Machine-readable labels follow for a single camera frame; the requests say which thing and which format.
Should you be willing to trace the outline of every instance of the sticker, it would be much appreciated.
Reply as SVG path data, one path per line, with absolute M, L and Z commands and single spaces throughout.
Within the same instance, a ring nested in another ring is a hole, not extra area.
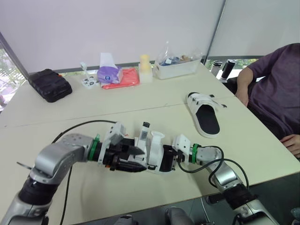
M 89 77 L 89 79 L 85 78 L 82 80 L 82 84 L 87 89 L 91 89 L 94 86 L 99 86 L 99 81 L 95 80 L 93 76 Z
M 141 139 L 140 140 L 145 140 L 147 137 L 148 132 L 142 131 Z
M 166 63 L 166 64 L 171 64 L 171 63 L 172 63 L 172 60 L 170 60 L 170 59 L 168 58 L 168 59 L 165 60 L 165 63 Z

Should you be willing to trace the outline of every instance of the person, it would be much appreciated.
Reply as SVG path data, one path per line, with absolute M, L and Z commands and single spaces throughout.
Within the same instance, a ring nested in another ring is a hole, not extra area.
M 244 68 L 235 96 L 300 158 L 300 43 L 286 45 Z

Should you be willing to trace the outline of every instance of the tree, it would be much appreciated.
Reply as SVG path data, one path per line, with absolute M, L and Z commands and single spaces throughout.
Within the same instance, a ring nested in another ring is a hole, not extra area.
M 11 61 L 4 49 L 0 49 L 0 82 L 6 83 L 13 89 L 18 88 L 25 81 L 15 64 Z
M 250 65 L 251 63 L 255 62 L 256 60 L 257 59 L 236 59 L 236 64 L 233 69 L 243 69 L 243 68 L 247 67 L 248 65 Z M 222 62 L 221 68 L 223 68 L 223 66 L 225 65 L 227 60 L 219 60 L 219 61 Z M 214 60 L 207 60 L 206 64 L 205 64 L 206 68 L 210 70 L 213 63 L 214 63 Z
M 67 73 L 60 73 L 62 76 L 72 76 L 72 75 L 84 75 L 84 71 L 75 71 L 75 72 L 67 72 Z

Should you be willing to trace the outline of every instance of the black cylinder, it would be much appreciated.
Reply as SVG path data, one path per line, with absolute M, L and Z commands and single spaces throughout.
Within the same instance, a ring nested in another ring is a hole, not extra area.
M 227 60 L 225 66 L 223 67 L 222 71 L 222 78 L 227 79 L 230 72 L 232 71 L 233 67 L 236 64 L 236 60 Z
M 243 184 L 238 184 L 237 186 L 224 191 L 223 196 L 232 209 L 236 209 L 237 207 L 256 199 Z
M 28 177 L 19 192 L 19 198 L 27 204 L 46 205 L 51 201 L 57 187 L 57 184 L 43 184 Z

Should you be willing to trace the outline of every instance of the small white box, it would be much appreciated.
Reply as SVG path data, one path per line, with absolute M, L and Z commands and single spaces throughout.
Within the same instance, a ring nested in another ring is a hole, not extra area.
M 163 80 L 163 79 L 172 78 L 176 76 L 193 74 L 196 72 L 199 64 L 200 64 L 200 60 L 184 62 L 184 63 L 170 65 L 170 66 L 161 66 L 155 63 L 154 73 L 159 79 Z

